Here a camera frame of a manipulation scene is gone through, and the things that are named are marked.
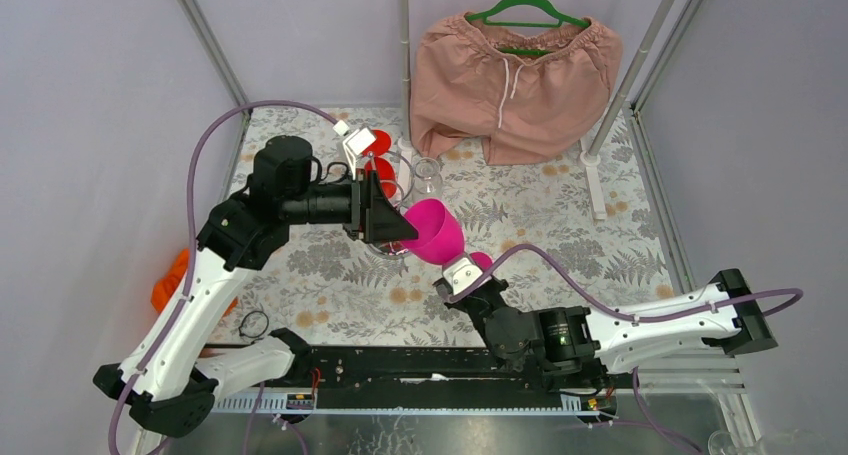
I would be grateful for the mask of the chrome wire glass rack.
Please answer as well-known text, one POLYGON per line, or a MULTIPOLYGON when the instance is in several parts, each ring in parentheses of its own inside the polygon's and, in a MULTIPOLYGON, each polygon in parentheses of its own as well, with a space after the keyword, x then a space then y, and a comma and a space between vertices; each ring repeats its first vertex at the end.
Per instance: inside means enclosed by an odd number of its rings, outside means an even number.
MULTIPOLYGON (((363 172, 372 172, 377 179, 378 187, 388 198, 393 208, 401 208, 410 198, 413 182, 410 179, 413 165, 411 160, 397 150, 388 150, 377 155, 373 151, 364 154, 363 172)), ((409 252, 400 242, 380 242, 367 246, 376 257, 386 260, 399 260, 409 252)))

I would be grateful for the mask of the clear wine glass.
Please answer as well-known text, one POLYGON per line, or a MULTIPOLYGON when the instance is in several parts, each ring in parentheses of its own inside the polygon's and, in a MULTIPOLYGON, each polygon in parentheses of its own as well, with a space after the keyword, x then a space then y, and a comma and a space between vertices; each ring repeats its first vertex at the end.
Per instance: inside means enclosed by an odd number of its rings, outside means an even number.
POLYGON ((413 166, 413 187, 411 200, 439 199, 443 192, 441 164, 438 160, 423 157, 413 166))

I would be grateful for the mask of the pink plastic wine glass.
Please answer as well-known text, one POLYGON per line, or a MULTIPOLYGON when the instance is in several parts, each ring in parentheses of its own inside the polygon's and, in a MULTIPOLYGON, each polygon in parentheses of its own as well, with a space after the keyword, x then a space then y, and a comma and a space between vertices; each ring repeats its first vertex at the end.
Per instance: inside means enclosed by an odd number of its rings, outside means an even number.
POLYGON ((441 200, 429 198, 416 202, 403 217, 418 235, 402 241, 401 245, 424 263, 445 269, 461 257, 469 256, 482 270, 493 265, 489 255, 466 250, 463 228, 441 200))

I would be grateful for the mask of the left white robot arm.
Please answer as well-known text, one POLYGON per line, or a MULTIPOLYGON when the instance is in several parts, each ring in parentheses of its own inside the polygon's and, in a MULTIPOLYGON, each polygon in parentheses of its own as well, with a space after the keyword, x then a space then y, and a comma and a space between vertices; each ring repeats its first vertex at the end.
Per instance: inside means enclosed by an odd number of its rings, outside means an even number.
POLYGON ((220 399, 268 380, 296 386, 307 379, 307 343, 288 329, 201 358, 237 291, 288 242, 292 226, 337 224, 367 244, 417 237, 373 173, 321 183, 312 174, 318 165, 307 140, 270 139, 257 152, 245 187, 211 210, 190 255, 182 293, 169 300, 129 357, 97 370, 95 385, 142 428, 180 438, 220 399))

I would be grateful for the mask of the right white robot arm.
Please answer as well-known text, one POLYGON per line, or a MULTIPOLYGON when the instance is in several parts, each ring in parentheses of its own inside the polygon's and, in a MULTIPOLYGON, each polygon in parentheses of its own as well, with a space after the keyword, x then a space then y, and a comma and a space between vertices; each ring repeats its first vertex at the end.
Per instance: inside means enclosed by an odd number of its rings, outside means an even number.
POLYGON ((492 277, 451 306, 470 318, 498 372, 540 391, 602 388, 613 375, 685 350, 742 355, 778 345, 737 269, 720 271, 699 291, 612 314, 586 306, 521 311, 505 302, 507 287, 492 277))

